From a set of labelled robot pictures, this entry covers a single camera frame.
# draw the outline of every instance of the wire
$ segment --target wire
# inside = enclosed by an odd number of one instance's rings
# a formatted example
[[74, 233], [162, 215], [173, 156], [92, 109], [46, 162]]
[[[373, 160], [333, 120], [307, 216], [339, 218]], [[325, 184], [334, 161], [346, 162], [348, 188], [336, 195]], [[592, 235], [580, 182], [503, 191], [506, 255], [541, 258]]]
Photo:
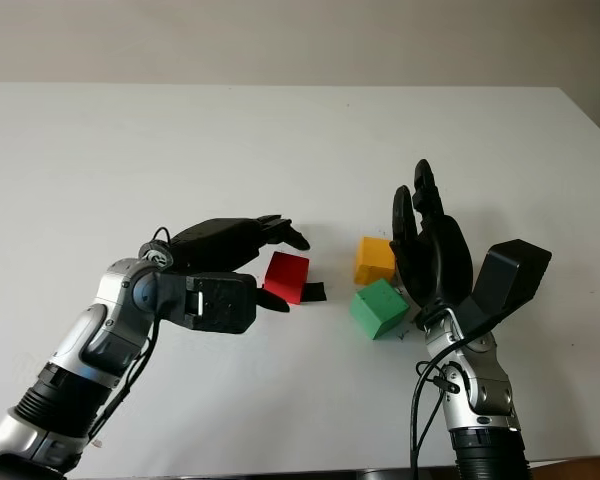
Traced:
[[[411, 479], [418, 480], [418, 456], [420, 455], [420, 447], [422, 446], [422, 442], [424, 441], [424, 436], [429, 431], [429, 427], [431, 426], [431, 422], [433, 422], [433, 417], [438, 412], [440, 408], [440, 404], [442, 403], [442, 399], [444, 398], [444, 392], [442, 392], [440, 398], [438, 399], [438, 403], [436, 404], [431, 417], [429, 417], [429, 421], [423, 430], [422, 437], [418, 438], [418, 408], [420, 406], [420, 396], [422, 395], [422, 389], [424, 388], [424, 384], [426, 382], [431, 382], [428, 377], [434, 369], [438, 371], [442, 371], [438, 364], [445, 359], [447, 355], [451, 352], [473, 342], [476, 338], [480, 336], [480, 332], [476, 331], [473, 335], [469, 335], [457, 342], [452, 343], [448, 347], [442, 349], [436, 356], [434, 356], [429, 361], [422, 361], [416, 364], [416, 371], [420, 375], [418, 381], [416, 382], [416, 387], [413, 391], [413, 398], [411, 400], [411, 416], [410, 416], [410, 460], [411, 460]], [[420, 374], [419, 367], [426, 364], [426, 368]]]
[[438, 402], [436, 403], [436, 406], [433, 407], [433, 411], [431, 412], [431, 415], [429, 415], [429, 420], [427, 421], [427, 424], [424, 426], [424, 429], [422, 430], [422, 435], [420, 435], [420, 440], [418, 441], [418, 453], [420, 452], [420, 447], [422, 447], [422, 442], [424, 442], [424, 437], [427, 436], [427, 432], [429, 432], [429, 427], [431, 427], [431, 424], [433, 423], [433, 419], [436, 418], [436, 414], [438, 413], [438, 410], [440, 409], [440, 405], [442, 405], [442, 399], [444, 398], [444, 390], [440, 389], [440, 396], [438, 397]]
[[167, 236], [167, 245], [171, 246], [171, 234], [169, 233], [169, 229], [167, 227], [158, 228], [158, 230], [156, 230], [156, 233], [153, 234], [151, 240], [155, 240], [160, 232], [164, 232], [164, 234]]
[[100, 432], [102, 427], [107, 423], [107, 420], [113, 415], [113, 412], [120, 406], [120, 404], [124, 401], [124, 399], [131, 393], [131, 387], [138, 380], [138, 377], [142, 374], [142, 371], [149, 363], [151, 359], [151, 355], [153, 354], [153, 350], [156, 348], [156, 343], [158, 341], [158, 334], [160, 333], [160, 319], [156, 316], [153, 319], [153, 328], [151, 330], [151, 338], [148, 339], [148, 347], [147, 349], [140, 353], [129, 367], [127, 371], [127, 375], [125, 377], [124, 384], [122, 388], [117, 393], [117, 395], [111, 400], [105, 409], [102, 411], [100, 416], [96, 419], [89, 432], [89, 441], [93, 440], [93, 438]]

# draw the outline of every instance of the cube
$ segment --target cube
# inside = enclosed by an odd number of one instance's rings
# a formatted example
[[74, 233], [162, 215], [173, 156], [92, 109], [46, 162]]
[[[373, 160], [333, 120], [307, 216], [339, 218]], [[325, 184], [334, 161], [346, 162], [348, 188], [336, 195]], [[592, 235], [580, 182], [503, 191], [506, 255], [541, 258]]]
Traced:
[[351, 302], [351, 315], [375, 340], [398, 325], [409, 304], [384, 278], [363, 288]]
[[395, 274], [396, 260], [384, 238], [363, 237], [356, 255], [354, 282], [369, 285], [384, 278], [391, 280]]
[[308, 258], [275, 252], [264, 277], [263, 288], [289, 303], [299, 304], [308, 274]]

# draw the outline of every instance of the table surface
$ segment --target table surface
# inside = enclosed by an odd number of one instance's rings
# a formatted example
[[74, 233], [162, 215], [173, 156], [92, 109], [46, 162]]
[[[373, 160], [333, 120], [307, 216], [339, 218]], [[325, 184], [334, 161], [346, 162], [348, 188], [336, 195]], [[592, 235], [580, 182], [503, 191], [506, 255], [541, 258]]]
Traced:
[[[600, 130], [551, 88], [0, 84], [0, 418], [157, 226], [282, 213], [328, 302], [260, 311], [241, 336], [165, 324], [74, 475], [406, 466], [423, 336], [371, 341], [348, 305], [358, 240], [390, 235], [421, 158], [476, 271], [513, 238], [553, 252], [494, 331], [527, 458], [600, 454]], [[262, 280], [273, 251], [244, 270]], [[454, 458], [440, 415], [422, 464]]]

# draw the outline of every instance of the robotic arm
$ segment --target robotic arm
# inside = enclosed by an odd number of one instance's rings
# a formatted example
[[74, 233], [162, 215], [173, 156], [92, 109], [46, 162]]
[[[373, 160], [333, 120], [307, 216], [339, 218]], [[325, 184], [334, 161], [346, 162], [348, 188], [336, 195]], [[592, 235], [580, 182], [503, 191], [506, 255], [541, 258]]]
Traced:
[[107, 269], [93, 304], [79, 315], [35, 385], [7, 411], [0, 423], [0, 478], [61, 479], [75, 468], [142, 373], [160, 320], [239, 334], [255, 320], [256, 305], [289, 311], [284, 300], [258, 289], [252, 276], [233, 270], [266, 244], [307, 250], [309, 243], [290, 220], [219, 218], [174, 238], [165, 233], [167, 241], [154, 235], [139, 258]]
[[[443, 404], [460, 477], [529, 479], [513, 390], [491, 330], [533, 298], [551, 253], [522, 240], [494, 245], [472, 291], [469, 249], [456, 221], [444, 214], [426, 160], [416, 167], [414, 185], [413, 208], [422, 215], [422, 230], [416, 233], [409, 189], [400, 187], [391, 243], [402, 283], [422, 307], [416, 324], [432, 357], [424, 362], [411, 405], [413, 478], [423, 440], [417, 434], [418, 403], [425, 382], [433, 381], [441, 389], [438, 406]], [[430, 380], [434, 369], [439, 375]]]

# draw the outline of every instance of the green cube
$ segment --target green cube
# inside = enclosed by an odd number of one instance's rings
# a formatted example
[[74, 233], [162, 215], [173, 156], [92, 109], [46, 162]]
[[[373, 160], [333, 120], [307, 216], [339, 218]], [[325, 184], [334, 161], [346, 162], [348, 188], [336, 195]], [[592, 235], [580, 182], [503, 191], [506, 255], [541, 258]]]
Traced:
[[384, 278], [363, 288], [351, 302], [351, 315], [373, 340], [395, 327], [409, 304]]

